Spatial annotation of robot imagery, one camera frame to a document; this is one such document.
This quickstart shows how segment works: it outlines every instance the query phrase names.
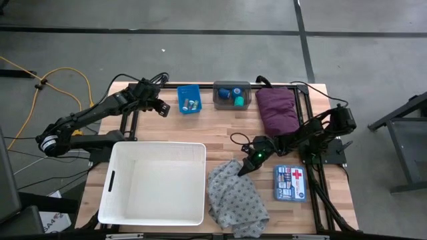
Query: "green roll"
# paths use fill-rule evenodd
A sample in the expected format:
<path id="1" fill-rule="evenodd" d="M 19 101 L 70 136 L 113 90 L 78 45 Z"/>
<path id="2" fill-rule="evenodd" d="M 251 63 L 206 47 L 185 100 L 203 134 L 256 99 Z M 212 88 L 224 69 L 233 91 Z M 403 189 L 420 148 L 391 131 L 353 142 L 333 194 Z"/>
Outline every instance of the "green roll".
<path id="1" fill-rule="evenodd" d="M 245 99 L 243 97 L 236 97 L 234 100 L 234 106 L 243 107 L 245 104 Z"/>

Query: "red cross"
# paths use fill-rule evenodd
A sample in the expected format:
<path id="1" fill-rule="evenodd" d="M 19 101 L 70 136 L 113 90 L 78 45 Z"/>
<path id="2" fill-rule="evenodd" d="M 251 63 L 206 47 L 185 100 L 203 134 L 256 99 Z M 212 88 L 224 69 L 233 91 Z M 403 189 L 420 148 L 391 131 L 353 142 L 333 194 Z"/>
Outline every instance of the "red cross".
<path id="1" fill-rule="evenodd" d="M 296 170 L 296 171 L 295 171 L 295 173 L 292 173 L 292 175 L 293 175 L 293 176 L 295 177 L 295 179 L 297 179 L 297 180 L 302 176 L 302 174 L 301 174 L 301 173 L 299 173 L 299 172 L 298 172 L 298 170 Z"/>

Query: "folded purple fabric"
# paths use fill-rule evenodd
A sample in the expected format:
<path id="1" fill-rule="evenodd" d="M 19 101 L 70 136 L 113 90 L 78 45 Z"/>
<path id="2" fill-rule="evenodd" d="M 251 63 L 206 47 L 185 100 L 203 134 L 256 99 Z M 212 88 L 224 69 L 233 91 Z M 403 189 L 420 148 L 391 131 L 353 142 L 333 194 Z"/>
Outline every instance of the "folded purple fabric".
<path id="1" fill-rule="evenodd" d="M 267 135 L 286 135 L 298 129 L 298 116 L 294 110 L 295 97 L 289 89 L 263 88 L 255 95 Z"/>

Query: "gray patterned cloth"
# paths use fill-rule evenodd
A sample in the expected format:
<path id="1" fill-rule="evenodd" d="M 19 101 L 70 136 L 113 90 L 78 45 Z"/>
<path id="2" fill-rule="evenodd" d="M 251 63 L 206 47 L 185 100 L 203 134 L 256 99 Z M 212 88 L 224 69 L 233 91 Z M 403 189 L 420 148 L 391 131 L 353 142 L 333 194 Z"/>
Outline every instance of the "gray patterned cloth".
<path id="1" fill-rule="evenodd" d="M 254 183 L 237 174 L 242 168 L 233 159 L 209 173 L 209 215 L 222 229 L 232 226 L 234 237 L 259 237 L 270 219 Z"/>

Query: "wooden table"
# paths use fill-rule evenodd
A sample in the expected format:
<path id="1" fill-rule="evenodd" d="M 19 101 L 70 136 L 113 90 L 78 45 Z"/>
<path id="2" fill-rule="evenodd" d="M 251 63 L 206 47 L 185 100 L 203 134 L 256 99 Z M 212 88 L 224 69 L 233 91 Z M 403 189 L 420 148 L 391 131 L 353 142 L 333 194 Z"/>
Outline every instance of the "wooden table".
<path id="1" fill-rule="evenodd" d="M 127 87 L 128 82 L 117 82 L 111 86 L 110 94 Z M 326 93 L 324 84 L 313 84 L 313 87 Z M 177 93 L 175 89 L 162 89 L 159 98 L 170 104 L 171 109 L 166 118 L 156 112 L 140 113 L 136 137 L 139 141 L 183 141 L 203 143 L 207 149 L 206 173 L 233 157 L 242 159 L 245 153 L 239 145 L 230 141 L 230 135 L 235 132 L 246 134 L 250 139 L 255 135 L 264 135 L 258 105 L 253 93 L 252 103 L 247 111 L 217 111 L 212 102 L 212 90 L 201 90 L 203 109 L 200 113 L 182 115 L 178 110 Z M 310 89 L 310 99 L 313 114 L 317 115 L 330 108 L 329 100 L 323 95 Z M 99 134 L 119 129 L 121 117 L 107 117 L 102 120 Z M 312 204 L 308 194 L 307 203 L 292 203 L 276 201 L 273 197 L 273 167 L 275 165 L 301 165 L 296 151 L 285 157 L 271 156 L 257 171 L 250 173 L 258 193 L 261 195 L 270 214 L 270 221 L 264 233 L 315 233 Z M 93 169 L 87 177 L 85 191 L 76 227 L 89 221 L 89 218 L 99 209 L 101 193 L 107 173 L 108 164 L 102 163 Z M 358 228 L 356 214 L 350 195 L 350 188 L 343 169 L 335 165 L 325 165 L 324 171 L 328 185 L 330 200 L 336 209 L 355 229 Z M 203 223 L 195 227 L 144 227 L 123 225 L 125 232 L 165 232 L 165 233 L 230 233 L 231 229 L 221 230 L 207 214 L 208 198 L 205 202 Z M 326 227 L 326 217 L 322 202 L 319 201 L 322 223 Z"/>

